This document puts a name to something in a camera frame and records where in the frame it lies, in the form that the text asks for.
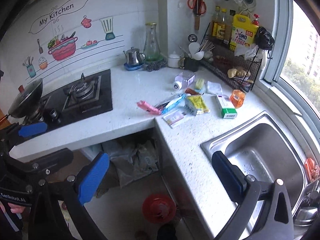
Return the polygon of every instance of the window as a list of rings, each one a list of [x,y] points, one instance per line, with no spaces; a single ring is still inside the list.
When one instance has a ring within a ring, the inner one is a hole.
[[[307,42],[314,48],[314,56],[308,62],[309,56],[301,55],[301,40],[312,40],[309,34],[316,30],[293,0],[275,1],[273,60],[267,62],[263,79],[290,98],[320,142],[320,82],[314,78],[318,76],[314,69],[320,65],[319,35],[315,33],[316,38]]]

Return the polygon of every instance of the glass jar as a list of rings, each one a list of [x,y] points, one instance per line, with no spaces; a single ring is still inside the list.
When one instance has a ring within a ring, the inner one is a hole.
[[[160,49],[156,35],[156,23],[146,23],[147,37],[144,44],[143,53],[146,55],[146,61],[160,60]]]

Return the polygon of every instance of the human hand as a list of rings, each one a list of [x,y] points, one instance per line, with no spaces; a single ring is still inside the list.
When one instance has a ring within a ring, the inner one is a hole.
[[[8,203],[9,207],[11,207],[11,212],[14,213],[14,214],[18,214],[18,213],[22,213],[24,211],[24,209],[26,207],[22,207],[22,206],[18,206],[18,205],[15,205],[15,204],[12,204],[12,203]],[[0,202],[0,207],[2,209],[2,212],[5,213],[5,209],[4,209],[4,206],[3,204]]]

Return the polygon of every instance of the white tiled wall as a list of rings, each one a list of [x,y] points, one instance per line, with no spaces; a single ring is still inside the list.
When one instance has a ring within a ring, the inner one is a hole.
[[[44,93],[47,93],[55,89],[58,83],[61,85],[73,81],[71,77],[76,71],[90,74],[92,70],[89,71],[88,66],[96,65],[95,71],[100,71],[101,62],[109,62],[111,65],[123,64],[123,50],[132,46],[143,50],[146,22],[158,22],[161,52],[167,56],[174,51],[181,54],[179,46],[188,49],[188,35],[191,33],[195,33],[201,41],[211,21],[215,5],[238,10],[237,5],[231,1],[204,0],[207,13],[201,16],[200,30],[195,31],[194,16],[187,6],[188,0],[88,0],[81,10],[61,16],[59,21],[55,24],[50,23],[37,34],[29,33],[32,23],[38,17],[66,1],[68,0],[36,0],[19,15],[2,39],[0,59],[1,70],[5,72],[5,76],[0,84],[0,108],[4,113],[7,113],[18,93],[17,88],[33,79],[44,78]],[[270,31],[273,27],[274,7],[274,0],[257,0],[255,8],[255,13],[260,14],[260,25]],[[84,15],[92,20],[92,26],[88,29],[80,24]],[[105,41],[100,19],[110,16],[113,16],[116,38]],[[78,37],[75,54],[55,61],[52,55],[48,54],[47,43],[57,34],[70,36],[73,31],[76,31],[75,36]],[[42,54],[39,54],[37,39],[44,50]],[[80,47],[87,40],[101,42],[94,49],[82,50]],[[28,56],[34,57],[33,65],[37,75],[33,79],[29,77],[26,67],[22,66]],[[49,63],[44,70],[40,70],[38,66],[41,56]]]
[[[44,79],[44,85],[58,77],[68,75],[83,66],[120,56],[124,58],[123,50],[134,46],[143,49],[145,42],[145,23],[158,22],[158,0],[88,0],[80,10],[59,17],[59,21],[51,22],[37,34],[29,33],[32,23],[42,15],[60,7],[68,0],[37,0],[26,9],[10,27],[0,43],[1,64],[6,68],[18,88],[37,78]],[[84,18],[92,20],[90,28],[84,28],[81,21]],[[115,39],[105,41],[100,19],[113,16],[113,33]],[[76,31],[76,52],[66,59],[56,61],[48,54],[47,44],[56,35],[70,36]],[[39,53],[37,39],[44,52]],[[88,40],[100,41],[92,49],[83,50],[80,47]],[[22,65],[28,57],[34,57],[32,62],[36,76],[30,78],[26,67]],[[39,58],[45,57],[48,66],[39,68]]]

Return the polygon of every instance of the blue package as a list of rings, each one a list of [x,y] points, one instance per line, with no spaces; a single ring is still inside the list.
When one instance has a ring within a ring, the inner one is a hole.
[[[174,109],[178,104],[180,104],[181,101],[185,98],[185,94],[177,94],[157,104],[155,108],[159,109],[161,111],[161,114],[166,114],[167,112]]]

